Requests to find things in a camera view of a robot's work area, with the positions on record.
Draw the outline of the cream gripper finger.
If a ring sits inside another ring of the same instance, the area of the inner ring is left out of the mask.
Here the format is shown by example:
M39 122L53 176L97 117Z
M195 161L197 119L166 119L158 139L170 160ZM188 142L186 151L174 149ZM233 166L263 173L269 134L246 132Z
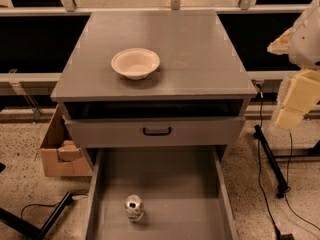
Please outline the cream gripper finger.
M284 55L289 53L289 41L292 28L284 31L277 39L269 44L267 51L275 55Z
M293 131L320 101L320 73L315 70L302 70L279 90L281 96L278 113L274 118L276 127Z

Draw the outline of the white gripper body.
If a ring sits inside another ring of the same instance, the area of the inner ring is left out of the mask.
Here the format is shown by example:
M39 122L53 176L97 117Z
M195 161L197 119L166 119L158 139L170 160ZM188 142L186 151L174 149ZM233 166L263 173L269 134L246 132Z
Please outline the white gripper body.
M288 55L301 68L320 69L320 0L312 0L294 22Z

